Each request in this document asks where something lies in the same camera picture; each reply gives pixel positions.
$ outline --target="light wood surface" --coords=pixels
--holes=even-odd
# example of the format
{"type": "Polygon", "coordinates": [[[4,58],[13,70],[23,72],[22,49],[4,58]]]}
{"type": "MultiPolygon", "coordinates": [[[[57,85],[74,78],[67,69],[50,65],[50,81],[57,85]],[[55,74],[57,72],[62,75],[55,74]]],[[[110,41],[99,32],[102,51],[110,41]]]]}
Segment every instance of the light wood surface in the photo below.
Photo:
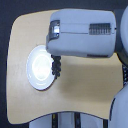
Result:
{"type": "Polygon", "coordinates": [[[123,87],[122,66],[110,59],[62,57],[62,72],[47,91],[37,91],[26,76],[29,53],[45,44],[53,11],[19,17],[13,24],[7,62],[7,116],[12,124],[60,111],[109,117],[114,95],[123,87]]]}

